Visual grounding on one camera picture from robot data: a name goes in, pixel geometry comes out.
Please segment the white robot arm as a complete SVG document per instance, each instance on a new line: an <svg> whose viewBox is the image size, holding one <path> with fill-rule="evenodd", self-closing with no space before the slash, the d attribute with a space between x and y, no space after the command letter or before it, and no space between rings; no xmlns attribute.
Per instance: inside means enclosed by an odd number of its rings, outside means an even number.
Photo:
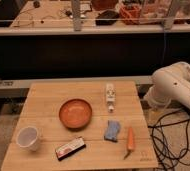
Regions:
<svg viewBox="0 0 190 171"><path fill-rule="evenodd" d="M177 62L162 67L152 74L153 85L144 99L153 109L167 107L172 100L190 110L190 64Z"/></svg>

